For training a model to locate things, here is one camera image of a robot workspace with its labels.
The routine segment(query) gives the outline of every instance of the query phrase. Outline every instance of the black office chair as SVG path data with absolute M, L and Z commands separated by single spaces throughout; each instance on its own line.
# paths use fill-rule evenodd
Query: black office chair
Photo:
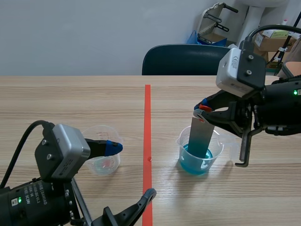
M 229 48 L 206 45 L 164 45 L 149 50 L 142 75 L 216 75 Z

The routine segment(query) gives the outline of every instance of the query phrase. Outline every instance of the blue liquid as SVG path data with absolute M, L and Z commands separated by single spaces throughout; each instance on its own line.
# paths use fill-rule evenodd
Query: blue liquid
M 188 152 L 188 144 L 186 144 L 186 145 L 184 146 L 184 149 Z M 211 153 L 211 151 L 208 149 L 205 158 L 206 158 L 206 159 L 210 159 L 210 158 L 212 158 L 212 157 L 213 157 L 213 156 L 212 156 L 212 153 Z M 203 162 L 204 162 L 203 160 L 199 160 L 199 165 L 202 164 L 202 166 L 204 166 L 204 169 L 202 169 L 201 167 L 199 167 L 198 170 L 194 170 L 195 166 L 191 166 L 189 160 L 188 160 L 188 161 L 185 161 L 185 159 L 184 159 L 184 160 L 181 160 L 181 159 L 180 159 L 180 164 L 181 164 L 181 166 L 183 167 L 183 169 L 184 169 L 185 171 L 191 173 L 191 174 L 196 174 L 196 175 L 205 174 L 205 173 L 207 173 L 207 172 L 209 171 L 209 169 L 210 169 L 210 167 L 211 167 L 211 160 L 205 161 L 205 164 L 203 164 Z

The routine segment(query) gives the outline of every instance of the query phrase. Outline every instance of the table surface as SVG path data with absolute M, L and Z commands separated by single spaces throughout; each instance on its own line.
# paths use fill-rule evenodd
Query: table surface
M 275 79 L 266 80 L 270 84 Z M 152 183 L 158 193 L 154 225 L 300 225 L 300 135 L 254 136 L 247 168 L 235 167 L 227 150 L 206 176 L 189 175 L 178 165 L 175 140 L 190 125 L 193 106 L 218 91 L 215 76 L 0 77 L 0 177 L 35 120 L 81 131 L 110 125 L 124 138 L 118 170 L 99 177 L 83 166 L 76 180 L 93 219 L 106 206 L 116 214 L 136 203 L 143 189 L 145 84 L 151 85 Z M 9 186 L 39 176 L 34 150 L 41 132 L 36 128 L 30 135 Z

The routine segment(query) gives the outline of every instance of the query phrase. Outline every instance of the plastic measuring cup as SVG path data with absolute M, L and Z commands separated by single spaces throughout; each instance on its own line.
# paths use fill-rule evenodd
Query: plastic measuring cup
M 93 140 L 110 140 L 122 144 L 123 139 L 118 132 L 110 126 L 93 126 L 82 132 L 85 138 Z M 89 159 L 85 165 L 96 175 L 108 175 L 114 172 L 120 164 L 120 155 L 96 157 Z
M 239 145 L 235 142 L 235 137 L 231 135 L 220 135 L 215 130 L 213 131 L 209 147 L 206 153 L 206 158 L 198 158 L 190 154 L 188 149 L 189 135 L 191 126 L 186 127 L 177 139 L 177 144 L 180 147 L 179 161 L 184 170 L 191 174 L 205 174 L 216 158 L 222 153 L 224 148 L 230 148 L 230 158 L 234 159 L 238 155 Z

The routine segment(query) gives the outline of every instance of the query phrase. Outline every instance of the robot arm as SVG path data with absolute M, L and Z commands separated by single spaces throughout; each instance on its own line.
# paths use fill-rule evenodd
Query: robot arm
M 231 49 L 220 61 L 216 85 L 222 90 L 195 106 L 194 116 L 242 138 L 240 160 L 247 167 L 252 136 L 265 130 L 275 136 L 301 133 L 301 77 L 265 86 L 263 57 L 253 53 L 252 37 L 266 29 L 301 29 L 283 25 L 262 27 Z M 228 107 L 225 111 L 217 109 Z

